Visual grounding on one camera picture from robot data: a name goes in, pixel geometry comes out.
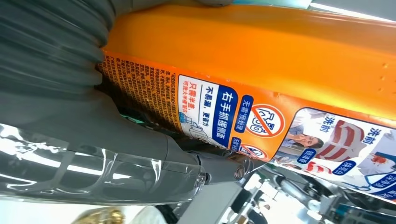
clear plastic wrap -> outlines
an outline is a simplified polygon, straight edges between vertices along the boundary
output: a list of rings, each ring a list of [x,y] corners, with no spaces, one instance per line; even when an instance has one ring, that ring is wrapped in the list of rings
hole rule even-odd
[[[4,124],[0,124],[0,145],[0,194],[4,198],[162,204],[189,201],[205,183],[199,165],[114,153]]]

white ceiling light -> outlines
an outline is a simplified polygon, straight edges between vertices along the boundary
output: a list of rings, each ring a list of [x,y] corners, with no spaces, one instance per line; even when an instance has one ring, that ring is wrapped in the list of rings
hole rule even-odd
[[[336,7],[332,7],[332,6],[326,6],[326,5],[322,5],[322,4],[318,4],[318,3],[311,3],[310,6],[314,7],[314,8],[319,8],[319,9],[323,9],[326,11],[330,11],[330,12],[335,12],[335,13],[349,15],[349,16],[363,18],[363,19],[378,20],[378,21],[384,21],[384,22],[395,22],[393,20],[388,20],[388,19],[384,19],[381,17],[376,17],[376,16],[367,15],[367,14],[363,14],[363,13],[357,13],[354,11],[349,11],[349,10],[345,10],[342,8],[336,8]]]

person photo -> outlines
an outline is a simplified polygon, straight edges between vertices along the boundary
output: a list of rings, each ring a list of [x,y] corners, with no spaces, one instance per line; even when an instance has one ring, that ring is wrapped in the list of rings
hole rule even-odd
[[[284,147],[298,146],[304,148],[321,148],[323,144],[320,138],[304,134],[303,125],[291,127],[282,142]]]

orange plastic bottle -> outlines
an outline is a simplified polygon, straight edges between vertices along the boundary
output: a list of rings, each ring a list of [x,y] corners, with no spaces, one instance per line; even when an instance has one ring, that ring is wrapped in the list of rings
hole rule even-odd
[[[164,5],[119,18],[99,69],[116,101],[189,136],[394,200],[395,37],[336,14]]]

grey plastic machine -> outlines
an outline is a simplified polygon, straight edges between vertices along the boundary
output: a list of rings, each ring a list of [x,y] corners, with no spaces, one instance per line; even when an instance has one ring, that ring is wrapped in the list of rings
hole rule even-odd
[[[2,197],[174,203],[243,177],[239,163],[187,153],[125,120],[94,89],[115,17],[164,1],[0,0]]]

